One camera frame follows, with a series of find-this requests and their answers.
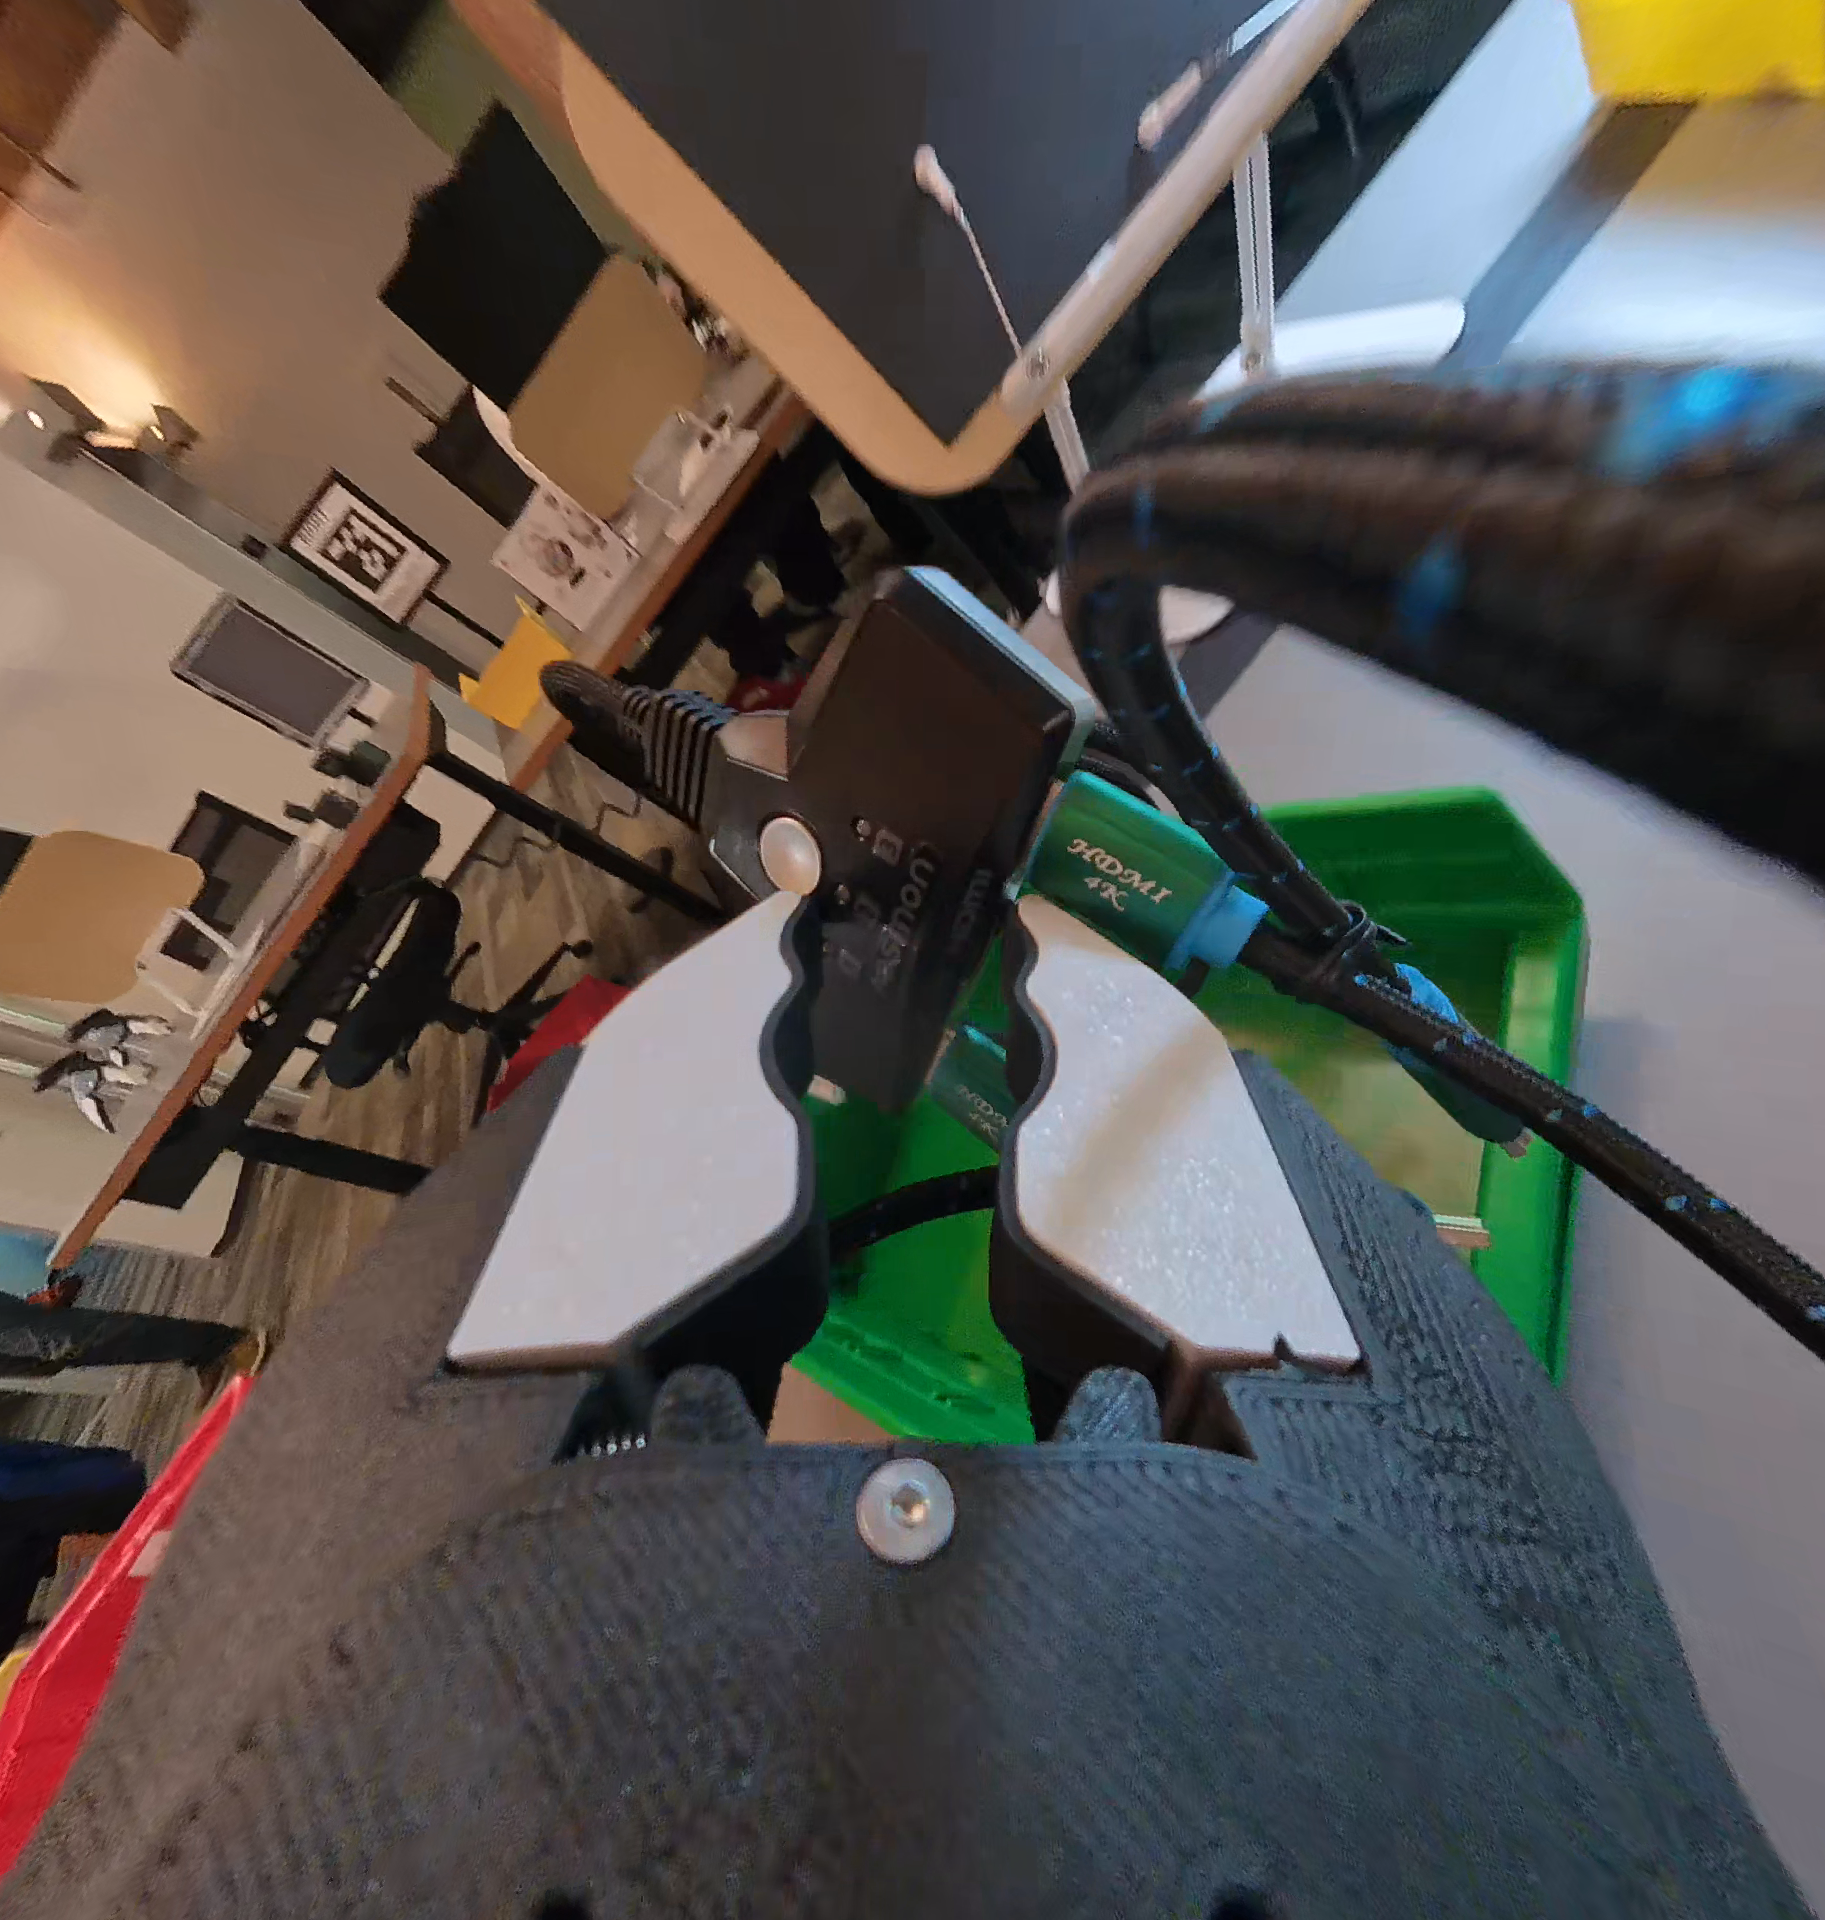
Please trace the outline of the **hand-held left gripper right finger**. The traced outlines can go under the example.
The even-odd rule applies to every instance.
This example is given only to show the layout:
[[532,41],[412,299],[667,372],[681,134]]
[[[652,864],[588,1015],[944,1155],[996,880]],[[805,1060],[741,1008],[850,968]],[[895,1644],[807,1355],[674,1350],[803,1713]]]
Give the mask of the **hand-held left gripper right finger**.
[[1001,1148],[996,1319],[1044,1373],[1169,1383],[1360,1347],[1235,1050],[1190,998],[1039,896],[1009,939],[1027,1084]]

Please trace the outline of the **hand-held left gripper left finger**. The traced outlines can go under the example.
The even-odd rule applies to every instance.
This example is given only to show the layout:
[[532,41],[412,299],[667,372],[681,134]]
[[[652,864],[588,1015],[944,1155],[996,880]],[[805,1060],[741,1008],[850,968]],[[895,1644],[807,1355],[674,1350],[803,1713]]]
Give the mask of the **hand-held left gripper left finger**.
[[828,1307],[803,1112],[815,905],[772,896],[585,1040],[447,1341],[456,1372],[778,1376]]

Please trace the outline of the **green plastic bin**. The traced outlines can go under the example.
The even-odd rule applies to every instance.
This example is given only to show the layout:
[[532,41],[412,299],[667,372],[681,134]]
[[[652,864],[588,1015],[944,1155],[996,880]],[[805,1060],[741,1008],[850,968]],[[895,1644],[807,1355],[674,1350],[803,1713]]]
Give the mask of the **green plastic bin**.
[[[1496,793],[1288,804],[1270,821],[1335,896],[1408,937],[1405,959],[1472,1026],[1548,1078],[1567,1075],[1582,1017],[1582,899]],[[1377,1041],[1252,972],[1215,972],[1197,1003],[1382,1178],[1434,1215],[1482,1224],[1488,1240],[1472,1268],[1558,1379],[1567,1357],[1573,1165],[1544,1145],[1515,1157],[1475,1139]],[[856,1099],[810,1102],[828,1215],[993,1163],[1012,1112],[1004,1026],[993,947],[910,1107],[892,1116]],[[1019,1359],[987,1310],[989,1230],[989,1213],[960,1213],[861,1250],[838,1270],[800,1373],[895,1436],[1029,1440]]]

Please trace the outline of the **black HDMI cable green plug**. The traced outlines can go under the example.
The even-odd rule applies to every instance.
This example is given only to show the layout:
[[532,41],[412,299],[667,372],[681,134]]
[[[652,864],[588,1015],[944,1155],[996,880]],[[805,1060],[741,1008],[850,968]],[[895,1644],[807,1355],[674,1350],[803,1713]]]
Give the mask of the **black HDMI cable green plug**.
[[1825,1365],[1825,1278],[1421,1003],[1190,707],[1161,592],[1440,690],[1825,892],[1825,374],[1521,364],[1195,399],[1074,492],[1060,619],[1129,761],[1267,906],[1248,967],[1547,1139]]

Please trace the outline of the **yellow plastic bin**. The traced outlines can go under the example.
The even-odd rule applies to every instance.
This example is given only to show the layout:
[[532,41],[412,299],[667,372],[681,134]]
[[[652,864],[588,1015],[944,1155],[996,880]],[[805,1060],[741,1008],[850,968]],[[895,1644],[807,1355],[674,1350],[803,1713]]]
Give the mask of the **yellow plastic bin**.
[[1573,3],[1589,84],[1616,105],[1825,100],[1825,3]]

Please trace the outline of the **black office chair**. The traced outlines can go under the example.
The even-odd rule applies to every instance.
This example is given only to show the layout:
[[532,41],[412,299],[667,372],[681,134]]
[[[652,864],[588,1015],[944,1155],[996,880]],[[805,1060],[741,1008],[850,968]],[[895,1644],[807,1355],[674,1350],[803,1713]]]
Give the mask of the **black office chair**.
[[311,1053],[317,1078],[343,1091],[369,1087],[381,1069],[410,1071],[410,1056],[426,1026],[440,1026],[450,1010],[454,968],[472,949],[459,947],[463,906],[454,890],[428,876],[412,876],[360,899],[366,939],[357,967],[329,990],[314,1020],[324,1041],[300,1034],[288,1053]]

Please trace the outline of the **white printed box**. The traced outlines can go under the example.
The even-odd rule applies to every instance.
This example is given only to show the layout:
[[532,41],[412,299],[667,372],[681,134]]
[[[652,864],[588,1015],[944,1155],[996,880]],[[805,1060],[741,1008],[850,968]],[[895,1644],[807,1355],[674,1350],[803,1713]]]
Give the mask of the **white printed box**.
[[637,549],[567,495],[535,485],[495,547],[493,566],[533,606],[585,629],[637,570]]

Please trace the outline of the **white square marker tag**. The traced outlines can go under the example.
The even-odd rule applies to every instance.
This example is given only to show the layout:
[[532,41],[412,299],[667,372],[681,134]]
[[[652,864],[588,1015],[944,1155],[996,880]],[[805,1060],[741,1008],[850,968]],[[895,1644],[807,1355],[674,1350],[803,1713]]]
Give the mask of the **white square marker tag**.
[[336,467],[279,537],[296,563],[396,627],[440,590],[450,559]]

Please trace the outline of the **red ribbed plastic bin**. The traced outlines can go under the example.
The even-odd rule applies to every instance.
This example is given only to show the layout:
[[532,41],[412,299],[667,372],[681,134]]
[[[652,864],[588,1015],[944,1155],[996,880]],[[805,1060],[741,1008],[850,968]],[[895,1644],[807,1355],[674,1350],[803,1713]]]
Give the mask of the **red ribbed plastic bin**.
[[254,1385],[227,1383],[56,1617],[0,1664],[0,1881],[80,1755],[179,1510]]

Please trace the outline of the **brown cardboard box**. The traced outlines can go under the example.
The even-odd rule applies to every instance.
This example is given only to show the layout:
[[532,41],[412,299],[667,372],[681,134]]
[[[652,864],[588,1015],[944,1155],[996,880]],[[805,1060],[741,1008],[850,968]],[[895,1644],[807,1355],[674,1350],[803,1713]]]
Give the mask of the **brown cardboard box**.
[[510,408],[514,453],[535,479],[611,522],[655,433],[706,396],[715,371],[647,269],[611,257]]

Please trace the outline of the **white tipped pin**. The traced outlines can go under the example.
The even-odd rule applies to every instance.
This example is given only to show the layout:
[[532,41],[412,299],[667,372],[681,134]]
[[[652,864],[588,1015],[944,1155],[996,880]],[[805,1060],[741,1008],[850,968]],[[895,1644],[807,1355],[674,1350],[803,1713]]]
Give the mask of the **white tipped pin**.
[[1050,444],[1058,457],[1058,465],[1063,470],[1068,492],[1077,491],[1090,473],[1090,461],[1086,453],[1086,439],[1074,413],[1074,403],[1068,395],[1068,385],[1065,379],[1047,381],[1045,372],[1050,371],[1047,359],[1027,347],[1019,338],[1019,332],[1012,319],[1006,303],[996,285],[996,277],[984,253],[978,237],[973,230],[971,215],[967,212],[958,189],[951,182],[951,175],[942,167],[931,144],[922,144],[915,152],[915,179],[922,192],[937,204],[946,220],[958,228],[965,236],[969,250],[973,253],[973,264],[986,287],[996,321],[1006,338],[1006,345],[1014,351],[1014,371],[1029,379],[1031,396],[1041,399],[1044,403],[1044,425],[1047,429]]

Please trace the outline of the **black panel with wooden rim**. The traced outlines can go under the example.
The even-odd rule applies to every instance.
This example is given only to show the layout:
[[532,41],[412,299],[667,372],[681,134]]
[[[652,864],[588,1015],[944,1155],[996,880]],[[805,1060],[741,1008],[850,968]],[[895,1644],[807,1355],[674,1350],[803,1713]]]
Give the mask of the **black panel with wooden rim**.
[[882,483],[984,485],[1364,3],[454,4],[621,220]]

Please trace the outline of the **dark framed wall screen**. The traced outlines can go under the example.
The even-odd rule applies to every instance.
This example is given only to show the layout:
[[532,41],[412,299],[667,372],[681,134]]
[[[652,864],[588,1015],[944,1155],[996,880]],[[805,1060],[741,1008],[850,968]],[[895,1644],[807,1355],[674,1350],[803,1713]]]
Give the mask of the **dark framed wall screen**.
[[171,659],[173,679],[252,723],[322,747],[369,696],[343,659],[231,596],[218,598]]

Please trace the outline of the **wall lamp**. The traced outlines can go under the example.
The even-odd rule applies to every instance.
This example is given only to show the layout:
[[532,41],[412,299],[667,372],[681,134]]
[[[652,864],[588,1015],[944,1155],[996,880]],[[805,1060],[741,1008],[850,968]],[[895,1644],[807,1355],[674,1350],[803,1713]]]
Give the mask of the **wall lamp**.
[[126,478],[177,472],[201,433],[173,408],[157,404],[137,426],[117,426],[53,379],[33,379],[21,410],[36,457],[52,465],[92,458]]

